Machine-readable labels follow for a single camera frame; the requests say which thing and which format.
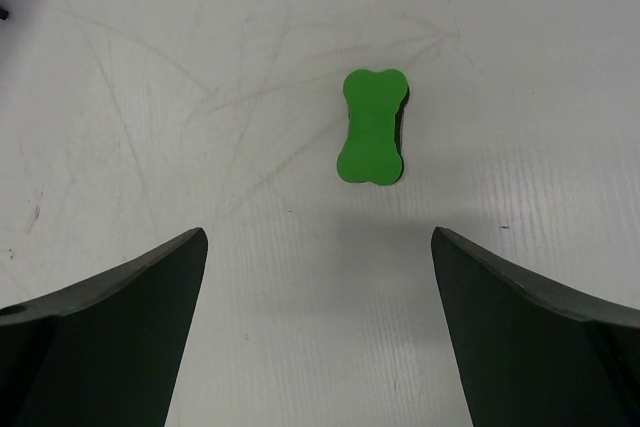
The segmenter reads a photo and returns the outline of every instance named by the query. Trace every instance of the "white table surface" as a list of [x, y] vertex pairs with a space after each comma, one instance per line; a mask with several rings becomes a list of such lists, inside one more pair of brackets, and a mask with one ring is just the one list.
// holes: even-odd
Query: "white table surface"
[[[640, 307], [638, 0], [0, 5], [0, 305], [204, 227], [170, 427], [470, 426], [436, 225]], [[404, 177], [345, 184], [391, 67]]]

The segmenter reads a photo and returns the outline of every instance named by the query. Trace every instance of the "green bone-shaped object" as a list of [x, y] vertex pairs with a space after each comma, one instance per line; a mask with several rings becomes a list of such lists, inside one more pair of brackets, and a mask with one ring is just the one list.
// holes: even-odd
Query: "green bone-shaped object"
[[356, 70], [344, 81], [349, 133], [338, 156], [338, 175], [345, 182], [391, 185], [404, 169], [399, 127], [409, 83], [399, 70]]

